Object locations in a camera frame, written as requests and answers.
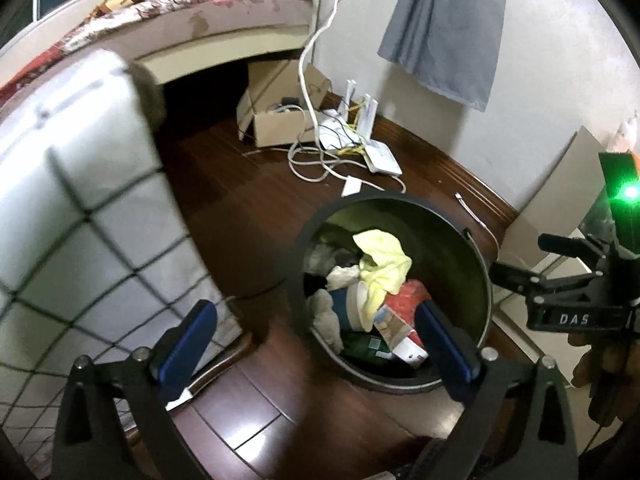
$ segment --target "wooden floor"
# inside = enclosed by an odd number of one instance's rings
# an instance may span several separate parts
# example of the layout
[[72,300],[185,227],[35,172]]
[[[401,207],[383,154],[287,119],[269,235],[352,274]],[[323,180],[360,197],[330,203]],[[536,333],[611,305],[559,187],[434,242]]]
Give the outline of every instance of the wooden floor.
[[[334,178],[310,184],[292,175],[286,154],[238,141],[235,106],[246,85],[242,64],[166,86],[168,120],[157,145],[194,241],[224,294],[244,296],[283,278],[287,250],[322,205],[340,196]],[[464,189],[442,169],[442,154],[409,133],[379,124],[408,193],[471,228],[482,252],[495,244],[453,197]],[[319,174],[312,170],[309,175]],[[396,189],[383,176],[371,177]],[[486,201],[469,205],[501,238],[508,219]],[[446,437],[462,412],[443,389],[418,396],[369,392],[319,367],[289,328],[282,289],[239,304],[241,323],[261,346],[214,382],[176,418],[216,480],[256,478],[358,480],[414,460],[429,437]],[[495,326],[492,346],[522,358]]]

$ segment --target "stain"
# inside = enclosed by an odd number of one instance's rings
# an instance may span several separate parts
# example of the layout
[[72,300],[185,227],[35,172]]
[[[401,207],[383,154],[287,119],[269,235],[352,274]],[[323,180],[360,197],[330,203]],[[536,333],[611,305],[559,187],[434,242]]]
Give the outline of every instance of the stain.
[[193,25],[193,30],[191,31],[192,40],[204,36],[204,34],[209,30],[209,23],[207,23],[207,20],[202,17],[201,10],[195,12],[193,16],[189,18],[188,23]]

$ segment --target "cardboard box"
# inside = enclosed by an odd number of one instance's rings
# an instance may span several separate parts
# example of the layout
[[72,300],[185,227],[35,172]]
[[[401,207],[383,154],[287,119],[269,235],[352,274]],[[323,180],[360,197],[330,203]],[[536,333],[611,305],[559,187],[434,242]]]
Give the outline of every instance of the cardboard box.
[[[317,110],[331,82],[311,64],[306,67],[305,78],[311,103]],[[297,60],[249,63],[249,86],[236,108],[239,139],[244,138],[244,133],[253,122],[255,145],[258,148],[296,142],[303,128],[309,128],[312,124],[310,112],[271,111],[280,104],[283,97],[296,97],[300,99],[301,106],[305,107],[298,81]],[[300,140],[313,141],[313,131],[305,132]]]

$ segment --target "yellow cloth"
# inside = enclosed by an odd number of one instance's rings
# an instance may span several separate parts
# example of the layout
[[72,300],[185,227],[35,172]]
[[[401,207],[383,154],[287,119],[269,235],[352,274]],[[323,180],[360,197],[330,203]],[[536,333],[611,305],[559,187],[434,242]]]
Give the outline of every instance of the yellow cloth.
[[411,258],[404,254],[400,241],[393,235],[373,229],[353,235],[353,241],[365,253],[360,261],[360,279],[367,283],[367,303],[359,312],[366,332],[373,328],[373,317],[385,296],[400,292],[411,268]]

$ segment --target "bolt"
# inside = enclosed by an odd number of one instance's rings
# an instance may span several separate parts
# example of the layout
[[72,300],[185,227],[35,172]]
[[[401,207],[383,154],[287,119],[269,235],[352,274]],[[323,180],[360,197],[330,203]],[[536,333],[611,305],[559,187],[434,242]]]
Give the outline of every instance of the bolt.
[[76,359],[74,361],[74,366],[78,369],[78,370],[82,370],[85,366],[87,366],[89,363],[91,362],[91,359],[89,359],[89,356],[87,355],[81,355],[78,359]]
[[556,360],[553,359],[550,355],[545,355],[542,359],[540,359],[540,362],[542,362],[543,367],[545,367],[547,370],[553,370],[556,367]]
[[133,359],[138,362],[146,361],[147,359],[149,359],[150,355],[151,355],[151,350],[149,350],[149,348],[147,348],[146,346],[141,346],[140,348],[136,348],[131,353],[131,356],[133,357]]
[[498,358],[498,351],[490,346],[485,346],[480,352],[485,361],[493,362]]

